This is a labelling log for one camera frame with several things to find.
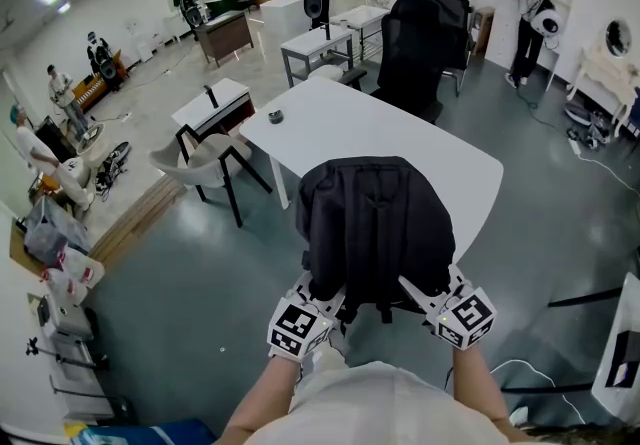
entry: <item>small side table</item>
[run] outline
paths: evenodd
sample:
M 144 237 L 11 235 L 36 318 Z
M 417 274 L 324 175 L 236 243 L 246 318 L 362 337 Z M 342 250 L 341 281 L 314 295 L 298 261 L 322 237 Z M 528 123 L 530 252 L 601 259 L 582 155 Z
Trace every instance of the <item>small side table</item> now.
M 339 15 L 331 17 L 329 22 L 335 25 L 340 25 L 344 20 L 346 21 L 349 29 L 353 29 L 358 32 L 360 37 L 360 62 L 362 62 L 382 51 L 381 45 L 374 45 L 366 40 L 382 31 L 382 19 L 389 13 L 390 11 L 388 9 L 362 5 L 345 13 L 340 13 Z M 375 30 L 373 32 L 366 33 L 365 29 L 369 27 L 375 28 Z
M 293 79 L 306 81 L 309 74 L 322 65 L 340 65 L 345 61 L 349 70 L 353 68 L 353 36 L 350 29 L 344 30 L 341 27 L 330 25 L 330 40 L 327 40 L 327 31 L 324 27 L 313 29 L 293 40 L 289 40 L 280 46 L 284 59 L 284 68 L 287 73 L 289 87 L 293 88 Z M 347 53 L 335 50 L 338 45 L 346 43 Z M 292 72 L 289 58 L 296 58 L 304 61 L 305 68 L 302 71 Z

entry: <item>cable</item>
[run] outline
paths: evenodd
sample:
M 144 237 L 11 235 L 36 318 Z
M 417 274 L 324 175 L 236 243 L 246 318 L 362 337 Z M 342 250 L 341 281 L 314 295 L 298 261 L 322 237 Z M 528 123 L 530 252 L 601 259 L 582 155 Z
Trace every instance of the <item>cable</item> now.
M 186 52 L 186 54 L 184 56 L 182 56 L 180 58 L 180 60 L 175 63 L 174 65 L 170 66 L 169 68 L 166 68 L 165 70 L 163 70 L 158 76 L 154 77 L 153 79 L 151 79 L 150 81 L 147 82 L 141 82 L 140 84 L 136 84 L 135 86 L 128 86 L 125 87 L 124 89 L 121 89 L 119 91 L 119 93 L 126 93 L 129 90 L 132 89 L 136 89 L 139 88 L 141 86 L 146 86 L 147 84 L 151 84 L 152 82 L 157 81 L 160 77 L 162 77 L 164 74 L 166 74 L 169 70 L 173 70 L 176 66 L 178 66 L 180 63 L 182 63 L 182 61 L 184 61 L 184 59 L 191 53 L 191 51 L 193 50 L 193 48 L 197 45 L 197 43 L 194 43 L 193 45 L 191 45 L 191 47 L 189 48 L 189 50 Z
M 623 186 L 625 186 L 627 189 L 629 189 L 629 191 L 633 191 L 634 193 L 636 193 L 638 195 L 638 197 L 640 197 L 640 192 L 638 192 L 636 189 L 634 189 L 633 187 L 631 187 L 629 184 L 627 184 L 624 180 L 622 180 L 618 175 L 615 174 L 615 172 L 607 165 L 602 164 L 599 161 L 596 161 L 594 159 L 587 159 L 585 157 L 583 157 L 582 155 L 578 154 L 578 159 L 580 159 L 581 161 L 585 161 L 585 162 L 593 162 L 594 164 L 598 164 L 600 166 L 602 166 L 604 169 L 606 169 L 609 173 L 611 173 L 613 175 L 613 177 L 620 182 Z
M 541 125 L 544 125 L 546 127 L 552 128 L 553 130 L 555 130 L 558 134 L 560 134 L 562 137 L 566 137 L 566 134 L 564 132 L 562 132 L 558 127 L 556 127 L 555 125 L 546 122 L 544 120 L 541 120 L 540 118 L 538 118 L 535 114 L 533 114 L 533 110 L 538 108 L 538 102 L 533 102 L 531 100 L 528 100 L 522 93 L 520 93 L 520 87 L 516 88 L 516 95 L 518 95 L 518 98 L 520 100 L 522 100 L 523 102 L 525 102 L 527 104 L 527 109 L 529 110 L 529 114 L 531 115 L 531 117 L 537 121 L 538 123 L 540 123 Z
M 505 361 L 504 363 L 502 363 L 501 365 L 498 365 L 496 368 L 494 368 L 491 371 L 491 374 L 493 374 L 494 372 L 496 372 L 497 370 L 500 370 L 502 367 L 504 367 L 505 365 L 509 365 L 509 363 L 523 363 L 525 364 L 527 367 L 529 367 L 533 372 L 535 372 L 536 374 L 538 374 L 539 376 L 544 377 L 545 379 L 551 381 L 551 384 L 553 385 L 553 387 L 555 388 L 557 385 L 555 383 L 555 381 L 553 379 L 551 379 L 549 376 L 547 376 L 544 372 L 540 372 L 539 370 L 536 370 L 534 368 L 533 365 L 531 365 L 531 363 L 529 363 L 528 361 L 524 361 L 524 360 L 517 360 L 517 359 L 513 359 L 513 360 L 508 360 Z M 587 425 L 587 423 L 584 421 L 584 418 L 582 418 L 582 415 L 580 414 L 580 412 L 578 411 L 578 408 L 576 408 L 571 402 L 569 402 L 569 400 L 566 398 L 566 396 L 563 394 L 562 398 L 564 399 L 564 402 L 566 402 L 569 406 L 571 406 L 573 408 L 573 411 L 576 412 L 576 415 L 578 415 L 578 418 L 580 419 L 580 422 L 582 423 L 582 425 Z

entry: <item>round mirror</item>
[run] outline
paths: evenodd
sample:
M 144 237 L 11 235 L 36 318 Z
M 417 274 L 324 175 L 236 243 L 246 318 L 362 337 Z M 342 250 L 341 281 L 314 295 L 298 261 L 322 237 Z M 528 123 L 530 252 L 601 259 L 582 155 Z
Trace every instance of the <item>round mirror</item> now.
M 625 20 L 617 19 L 609 24 L 606 32 L 607 48 L 615 57 L 624 57 L 631 48 L 631 30 Z

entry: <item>sneaker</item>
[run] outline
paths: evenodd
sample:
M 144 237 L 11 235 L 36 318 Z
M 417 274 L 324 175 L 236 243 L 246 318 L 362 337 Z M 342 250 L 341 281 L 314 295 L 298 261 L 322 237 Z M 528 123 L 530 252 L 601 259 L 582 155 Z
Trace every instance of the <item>sneaker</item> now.
M 516 81 L 509 72 L 504 74 L 504 80 L 507 81 L 507 84 L 513 89 L 518 89 L 518 81 Z
M 86 212 L 87 210 L 89 210 L 89 207 L 91 207 L 91 204 L 93 203 L 93 201 L 96 199 L 96 195 L 95 193 L 90 193 L 88 192 L 86 189 L 83 189 L 84 193 L 87 195 L 87 201 L 88 203 L 82 207 L 82 210 L 84 212 Z
M 520 406 L 515 409 L 509 416 L 509 422 L 516 428 L 524 427 L 529 419 L 529 408 L 527 406 Z

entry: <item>white chair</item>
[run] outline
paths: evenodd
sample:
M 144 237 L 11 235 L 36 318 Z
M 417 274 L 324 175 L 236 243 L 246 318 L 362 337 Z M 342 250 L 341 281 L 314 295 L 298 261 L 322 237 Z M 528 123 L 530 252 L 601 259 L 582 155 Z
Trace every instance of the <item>white chair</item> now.
M 185 132 L 188 132 L 198 142 L 191 157 L 189 157 L 182 139 Z M 187 163 L 186 168 L 178 167 L 180 153 Z M 251 149 L 241 141 L 223 134 L 212 134 L 205 139 L 188 125 L 180 129 L 167 147 L 149 154 L 151 164 L 160 171 L 185 185 L 195 185 L 202 201 L 207 201 L 202 187 L 218 188 L 224 186 L 238 228 L 242 227 L 242 220 L 233 193 L 231 178 L 244 168 L 265 191 L 268 193 L 272 191 L 271 187 L 247 162 L 250 158 Z

